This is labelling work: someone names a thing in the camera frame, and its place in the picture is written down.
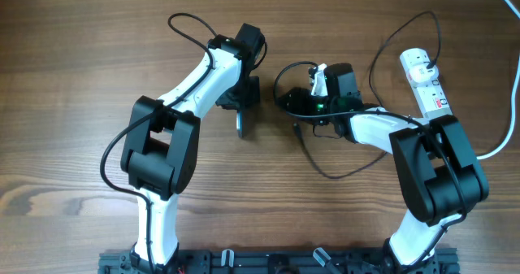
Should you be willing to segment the teal Samsung Galaxy smartphone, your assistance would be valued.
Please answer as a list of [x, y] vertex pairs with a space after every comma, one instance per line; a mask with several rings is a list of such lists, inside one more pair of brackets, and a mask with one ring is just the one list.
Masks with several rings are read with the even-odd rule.
[[236, 131], [239, 138], [245, 135], [245, 111], [238, 110], [236, 113]]

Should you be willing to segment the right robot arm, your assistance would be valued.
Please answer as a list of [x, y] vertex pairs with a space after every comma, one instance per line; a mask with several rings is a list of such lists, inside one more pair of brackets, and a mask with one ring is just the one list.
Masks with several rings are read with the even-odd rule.
[[313, 126], [333, 124], [339, 137], [391, 154], [407, 206], [399, 229], [360, 265], [380, 273], [450, 269], [436, 255], [436, 245], [489, 195], [488, 180], [458, 119], [451, 114], [415, 119], [363, 102], [348, 63], [308, 61], [306, 66], [310, 88], [294, 87], [283, 95], [274, 88], [276, 106]]

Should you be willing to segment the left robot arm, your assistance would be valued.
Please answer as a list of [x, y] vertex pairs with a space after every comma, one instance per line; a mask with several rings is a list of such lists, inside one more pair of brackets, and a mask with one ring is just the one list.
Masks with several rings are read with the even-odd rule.
[[171, 273], [179, 240], [176, 217], [180, 194], [197, 165], [201, 121], [214, 106], [243, 113], [260, 99], [259, 79], [251, 72], [267, 43], [261, 30], [243, 24], [235, 37], [218, 35], [207, 43], [197, 67], [173, 90], [157, 99], [139, 98], [131, 114], [137, 125], [123, 145], [121, 168], [140, 194], [139, 235], [129, 256], [140, 273]]

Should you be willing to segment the white USB charger plug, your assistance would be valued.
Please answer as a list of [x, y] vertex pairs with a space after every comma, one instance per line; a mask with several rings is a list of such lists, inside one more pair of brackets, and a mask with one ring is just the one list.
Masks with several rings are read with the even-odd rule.
[[412, 87], [425, 85], [439, 75], [437, 66], [429, 67], [429, 63], [419, 63], [410, 67], [406, 73], [407, 79]]

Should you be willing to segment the white power strip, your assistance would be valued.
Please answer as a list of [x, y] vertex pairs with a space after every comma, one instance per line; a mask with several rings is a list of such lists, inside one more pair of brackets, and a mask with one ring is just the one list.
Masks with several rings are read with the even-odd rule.
[[[427, 52], [419, 48], [412, 48], [402, 52], [400, 61], [407, 81], [406, 73], [410, 67], [419, 63], [431, 63]], [[429, 120], [452, 114], [446, 95], [440, 85], [439, 76], [440, 72], [436, 79], [418, 87], [412, 87], [408, 81], [422, 116]]]

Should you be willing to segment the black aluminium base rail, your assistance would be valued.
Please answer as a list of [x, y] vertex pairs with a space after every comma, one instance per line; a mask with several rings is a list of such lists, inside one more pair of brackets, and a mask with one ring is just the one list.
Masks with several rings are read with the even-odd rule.
[[[313, 251], [244, 252], [180, 250], [173, 262], [157, 265], [155, 273], [398, 273], [390, 272], [390, 259], [378, 248], [327, 250], [328, 257]], [[97, 273], [150, 273], [148, 262], [130, 250], [100, 254]], [[430, 261], [410, 273], [460, 273], [455, 248], [435, 250]]]

